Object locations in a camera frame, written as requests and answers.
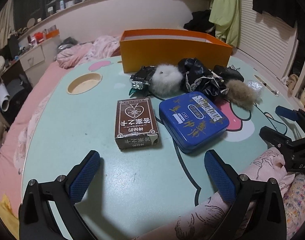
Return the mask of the brown fur pompom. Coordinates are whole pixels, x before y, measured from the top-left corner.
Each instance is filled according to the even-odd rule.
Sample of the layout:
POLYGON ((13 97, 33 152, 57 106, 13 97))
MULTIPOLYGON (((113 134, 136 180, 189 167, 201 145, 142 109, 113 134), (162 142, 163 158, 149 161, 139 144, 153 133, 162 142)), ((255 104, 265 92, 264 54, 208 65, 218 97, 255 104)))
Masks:
POLYGON ((230 80, 226 83, 226 88, 228 89, 227 100, 244 110, 250 111, 256 103, 261 102, 258 94, 242 81, 230 80))

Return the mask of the blue metal tin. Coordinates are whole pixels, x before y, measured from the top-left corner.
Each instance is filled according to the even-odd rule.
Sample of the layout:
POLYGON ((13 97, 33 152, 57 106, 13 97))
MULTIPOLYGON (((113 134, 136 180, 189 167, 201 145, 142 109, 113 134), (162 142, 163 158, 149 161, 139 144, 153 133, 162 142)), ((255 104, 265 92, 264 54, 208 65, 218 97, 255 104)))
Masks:
POLYGON ((185 154, 204 147, 222 135, 230 124, 228 117, 201 92, 162 101, 159 118, 185 154))

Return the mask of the black lace scrunchie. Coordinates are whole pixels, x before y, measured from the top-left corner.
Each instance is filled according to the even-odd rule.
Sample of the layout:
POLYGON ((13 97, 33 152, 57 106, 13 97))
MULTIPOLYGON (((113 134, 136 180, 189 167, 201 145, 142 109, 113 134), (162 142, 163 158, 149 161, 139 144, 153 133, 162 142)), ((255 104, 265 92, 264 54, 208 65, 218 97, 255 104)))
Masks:
POLYGON ((220 96, 226 96, 229 89, 223 79, 206 68, 196 58, 182 59, 178 63, 182 74, 180 89, 185 93, 201 92, 211 101, 220 96))

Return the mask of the white fur pompom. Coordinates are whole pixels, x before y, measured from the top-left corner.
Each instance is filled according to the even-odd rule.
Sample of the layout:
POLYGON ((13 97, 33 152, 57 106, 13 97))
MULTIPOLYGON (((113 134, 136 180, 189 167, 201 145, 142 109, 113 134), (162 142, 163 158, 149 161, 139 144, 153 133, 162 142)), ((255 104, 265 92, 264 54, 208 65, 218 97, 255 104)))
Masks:
POLYGON ((180 90, 183 79, 182 73, 177 66, 160 64, 151 78, 150 90, 160 96, 169 96, 180 90))

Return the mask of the brown card box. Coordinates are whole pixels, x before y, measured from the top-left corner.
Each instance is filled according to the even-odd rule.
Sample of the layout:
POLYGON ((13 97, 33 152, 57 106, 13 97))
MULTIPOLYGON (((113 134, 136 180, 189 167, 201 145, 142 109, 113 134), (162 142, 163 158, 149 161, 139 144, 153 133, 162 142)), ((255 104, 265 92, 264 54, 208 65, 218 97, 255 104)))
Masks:
POLYGON ((148 97, 117 101, 114 138, 121 151, 158 144, 159 129, 148 97))

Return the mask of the black hair claw clip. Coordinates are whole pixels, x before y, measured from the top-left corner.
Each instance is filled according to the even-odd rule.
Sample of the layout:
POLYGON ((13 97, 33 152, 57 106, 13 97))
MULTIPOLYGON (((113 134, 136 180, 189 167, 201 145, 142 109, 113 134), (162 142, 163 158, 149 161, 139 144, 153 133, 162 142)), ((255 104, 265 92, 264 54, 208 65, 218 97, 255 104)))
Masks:
POLYGON ((155 71, 156 66, 142 66, 138 72, 132 74, 130 77, 131 89, 129 96, 134 94, 147 96, 155 71))

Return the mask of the orange cardboard box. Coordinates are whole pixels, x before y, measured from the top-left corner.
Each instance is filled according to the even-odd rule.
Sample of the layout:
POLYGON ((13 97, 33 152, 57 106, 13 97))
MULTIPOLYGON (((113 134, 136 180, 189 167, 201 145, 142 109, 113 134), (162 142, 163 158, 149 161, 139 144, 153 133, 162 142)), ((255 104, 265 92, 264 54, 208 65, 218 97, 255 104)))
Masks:
POLYGON ((209 34, 180 29, 126 30, 119 44, 125 73, 137 72, 142 66, 176 65, 189 58, 198 59, 208 69, 225 67, 233 51, 209 34))

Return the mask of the clear crinkled plastic wrap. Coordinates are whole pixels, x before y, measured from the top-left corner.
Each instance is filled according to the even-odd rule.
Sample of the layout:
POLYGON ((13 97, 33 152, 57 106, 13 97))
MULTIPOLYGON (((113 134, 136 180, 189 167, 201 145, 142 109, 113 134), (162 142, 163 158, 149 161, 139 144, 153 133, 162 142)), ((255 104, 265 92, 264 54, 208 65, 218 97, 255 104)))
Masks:
POLYGON ((247 81, 247 86, 253 90, 255 95, 260 98, 263 90, 263 84, 254 80, 247 81))

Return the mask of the green hanging garment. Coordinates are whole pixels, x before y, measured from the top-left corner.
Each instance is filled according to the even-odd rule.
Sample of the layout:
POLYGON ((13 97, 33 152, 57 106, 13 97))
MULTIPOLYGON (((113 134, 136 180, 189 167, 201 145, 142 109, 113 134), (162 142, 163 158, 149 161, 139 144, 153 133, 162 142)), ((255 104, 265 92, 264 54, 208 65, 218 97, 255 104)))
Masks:
POLYGON ((237 47, 240 36, 241 0, 211 0, 209 21, 215 25, 216 38, 237 47))

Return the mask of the black clothes pile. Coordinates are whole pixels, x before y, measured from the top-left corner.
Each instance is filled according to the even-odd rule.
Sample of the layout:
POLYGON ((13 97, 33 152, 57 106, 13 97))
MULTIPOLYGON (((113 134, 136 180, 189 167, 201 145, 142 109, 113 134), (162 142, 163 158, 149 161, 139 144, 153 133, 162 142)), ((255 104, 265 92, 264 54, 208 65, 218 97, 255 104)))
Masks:
POLYGON ((184 24, 184 29, 197 31, 215 36, 215 25, 209 21, 211 10, 196 11, 192 13, 192 19, 184 24))

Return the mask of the white bedside drawer cabinet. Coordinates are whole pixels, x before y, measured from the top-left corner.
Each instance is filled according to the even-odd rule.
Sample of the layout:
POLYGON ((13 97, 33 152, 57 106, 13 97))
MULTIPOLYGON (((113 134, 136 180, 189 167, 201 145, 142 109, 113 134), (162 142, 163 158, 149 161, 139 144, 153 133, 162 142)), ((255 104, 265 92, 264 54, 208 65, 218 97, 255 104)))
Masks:
POLYGON ((20 64, 33 86, 39 82, 41 76, 54 61, 60 43, 61 38, 57 35, 31 48, 20 57, 20 64))

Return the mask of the pink floral duvet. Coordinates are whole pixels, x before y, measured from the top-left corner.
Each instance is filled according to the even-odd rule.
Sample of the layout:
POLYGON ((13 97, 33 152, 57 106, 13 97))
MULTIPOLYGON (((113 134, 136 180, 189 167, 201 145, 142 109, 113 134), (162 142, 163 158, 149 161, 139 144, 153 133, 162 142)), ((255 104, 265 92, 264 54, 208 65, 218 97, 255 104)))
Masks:
POLYGON ((120 54, 120 36, 102 35, 93 42, 77 44, 58 53, 56 61, 63 69, 120 54))

